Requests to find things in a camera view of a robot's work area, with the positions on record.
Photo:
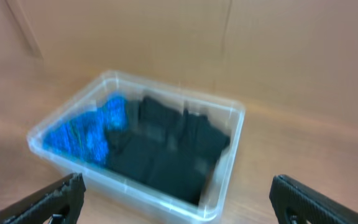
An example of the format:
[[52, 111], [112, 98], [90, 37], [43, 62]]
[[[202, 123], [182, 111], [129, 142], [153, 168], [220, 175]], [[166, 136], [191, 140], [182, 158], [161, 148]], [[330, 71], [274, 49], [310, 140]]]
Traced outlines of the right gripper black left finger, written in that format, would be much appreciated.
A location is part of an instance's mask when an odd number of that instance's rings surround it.
[[85, 192], [82, 174], [71, 173], [0, 210], [0, 224], [76, 224]]

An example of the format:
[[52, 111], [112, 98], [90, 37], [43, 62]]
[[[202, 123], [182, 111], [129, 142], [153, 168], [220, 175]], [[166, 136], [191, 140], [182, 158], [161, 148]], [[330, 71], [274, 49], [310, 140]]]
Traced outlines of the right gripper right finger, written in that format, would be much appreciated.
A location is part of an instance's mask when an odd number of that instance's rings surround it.
[[358, 224], [358, 213], [287, 176], [276, 175], [269, 199], [279, 224]]

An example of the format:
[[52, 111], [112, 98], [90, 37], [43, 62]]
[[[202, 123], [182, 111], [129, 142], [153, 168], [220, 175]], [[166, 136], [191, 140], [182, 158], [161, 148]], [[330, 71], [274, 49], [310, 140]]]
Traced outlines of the blue sequin garment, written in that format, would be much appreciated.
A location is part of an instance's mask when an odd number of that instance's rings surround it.
[[113, 95], [94, 111], [87, 111], [50, 129], [43, 147], [99, 166], [109, 155], [107, 131], [122, 131], [127, 127], [126, 99]]

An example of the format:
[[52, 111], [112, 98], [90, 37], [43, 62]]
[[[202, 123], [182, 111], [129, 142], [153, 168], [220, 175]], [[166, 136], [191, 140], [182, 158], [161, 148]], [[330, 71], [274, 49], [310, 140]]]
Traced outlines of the large black garment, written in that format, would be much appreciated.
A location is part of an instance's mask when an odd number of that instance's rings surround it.
[[150, 96], [126, 102], [125, 112], [127, 127], [106, 132], [109, 155], [105, 168], [145, 183], [159, 153], [177, 148], [182, 112]]

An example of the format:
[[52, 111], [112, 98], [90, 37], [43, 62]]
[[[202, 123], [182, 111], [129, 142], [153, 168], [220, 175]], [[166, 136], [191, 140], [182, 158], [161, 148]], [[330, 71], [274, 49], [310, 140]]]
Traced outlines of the small black garment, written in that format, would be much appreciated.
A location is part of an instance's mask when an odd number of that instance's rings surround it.
[[211, 124], [205, 115], [185, 110], [168, 133], [146, 184], [162, 193], [198, 205], [201, 193], [230, 135]]

